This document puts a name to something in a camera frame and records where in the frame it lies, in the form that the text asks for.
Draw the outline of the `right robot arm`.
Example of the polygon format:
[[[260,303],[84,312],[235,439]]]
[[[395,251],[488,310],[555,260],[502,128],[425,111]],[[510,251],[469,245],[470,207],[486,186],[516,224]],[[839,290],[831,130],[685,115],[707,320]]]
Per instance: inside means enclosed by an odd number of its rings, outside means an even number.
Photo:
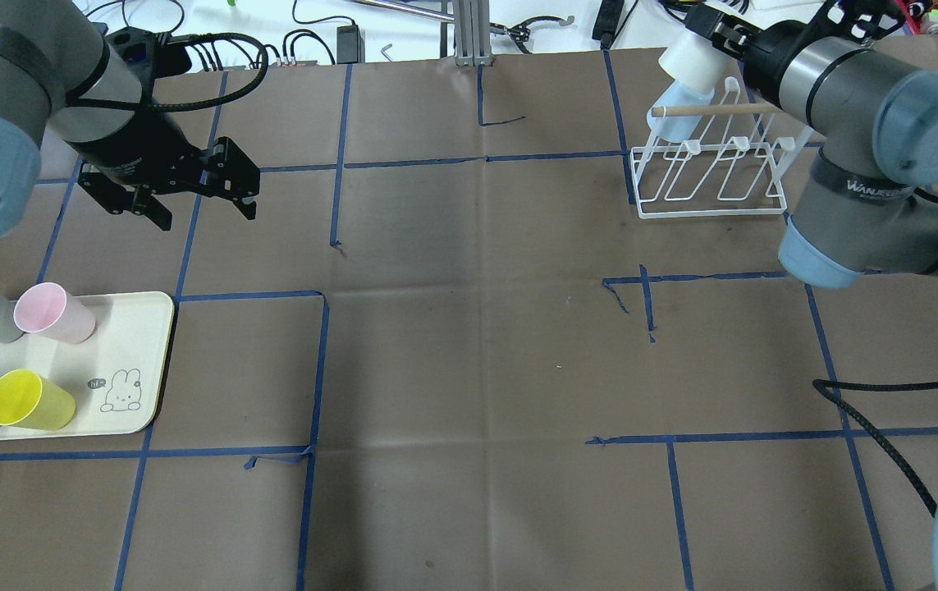
[[[707,3],[686,12],[691,39],[825,137],[779,250],[810,286],[844,289],[868,269],[938,277],[938,71],[873,48],[904,22],[893,1],[825,1],[765,29]]]

